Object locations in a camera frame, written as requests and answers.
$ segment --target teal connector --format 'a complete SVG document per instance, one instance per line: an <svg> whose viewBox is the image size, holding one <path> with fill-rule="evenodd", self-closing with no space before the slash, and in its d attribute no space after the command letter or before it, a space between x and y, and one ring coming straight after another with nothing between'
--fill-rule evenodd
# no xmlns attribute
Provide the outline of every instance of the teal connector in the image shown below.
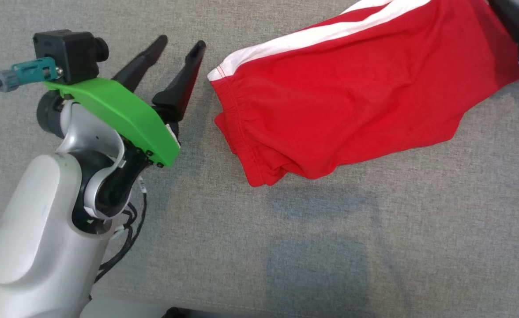
<svg viewBox="0 0 519 318"><path fill-rule="evenodd" d="M0 91L12 92L21 85L55 80L61 75L63 70L50 57L18 63L11 66L10 70L0 71L0 81L3 84Z"/></svg>
<svg viewBox="0 0 519 318"><path fill-rule="evenodd" d="M11 66L11 70L16 73L20 85L58 78L56 61L50 57L18 63Z"/></svg>

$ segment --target green bracket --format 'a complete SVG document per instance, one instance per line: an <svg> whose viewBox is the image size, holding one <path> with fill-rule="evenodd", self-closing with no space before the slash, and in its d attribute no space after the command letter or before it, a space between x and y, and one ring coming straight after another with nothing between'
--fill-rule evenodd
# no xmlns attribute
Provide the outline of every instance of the green bracket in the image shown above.
<svg viewBox="0 0 519 318"><path fill-rule="evenodd" d="M70 94L88 111L118 131L136 147L151 151L150 159L170 167L179 154L179 143L158 114L120 83L96 78L74 85L44 81L50 90Z"/></svg>

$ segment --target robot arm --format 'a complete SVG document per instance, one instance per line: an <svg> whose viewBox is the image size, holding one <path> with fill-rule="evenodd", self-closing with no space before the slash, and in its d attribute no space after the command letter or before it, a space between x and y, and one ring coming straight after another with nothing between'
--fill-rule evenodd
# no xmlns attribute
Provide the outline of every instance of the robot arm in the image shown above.
<svg viewBox="0 0 519 318"><path fill-rule="evenodd" d="M170 165L179 152L178 132L169 125L183 118L206 47L195 45L185 68L150 107L133 91L159 58L166 36L113 80L96 78L96 62L108 52L88 32L35 34L34 43L36 57L53 58L58 70L51 71L59 75L46 83L58 90L40 100L38 121L64 139L55 153L30 163L0 219L0 317L72 318L90 301L96 278L110 269L100 267L102 258L138 175L154 161ZM31 70L37 66L32 63ZM142 113L142 122L132 119Z"/></svg>

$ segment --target red shorts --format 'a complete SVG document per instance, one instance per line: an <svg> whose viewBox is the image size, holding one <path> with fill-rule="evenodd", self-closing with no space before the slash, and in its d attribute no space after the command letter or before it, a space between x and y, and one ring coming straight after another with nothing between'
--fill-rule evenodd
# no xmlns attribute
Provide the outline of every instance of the red shorts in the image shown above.
<svg viewBox="0 0 519 318"><path fill-rule="evenodd" d="M361 0L230 54L209 79L215 122L261 186L451 139L467 110L519 79L518 60L485 0Z"/></svg>

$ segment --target grey couch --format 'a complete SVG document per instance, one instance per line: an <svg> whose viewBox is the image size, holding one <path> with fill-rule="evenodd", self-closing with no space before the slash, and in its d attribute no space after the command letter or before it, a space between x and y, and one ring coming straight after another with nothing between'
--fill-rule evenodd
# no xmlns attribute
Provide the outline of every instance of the grey couch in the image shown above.
<svg viewBox="0 0 519 318"><path fill-rule="evenodd" d="M221 106L206 74L227 54L355 1L0 0L0 70L34 58L35 32L106 39L104 77L169 36L136 91L146 102L197 40L208 45L181 155L144 172L147 224L93 297L268 317L519 317L519 82L469 111L449 142L316 181L253 189L214 125ZM28 163L58 145L36 123L44 91L0 94L0 215Z"/></svg>

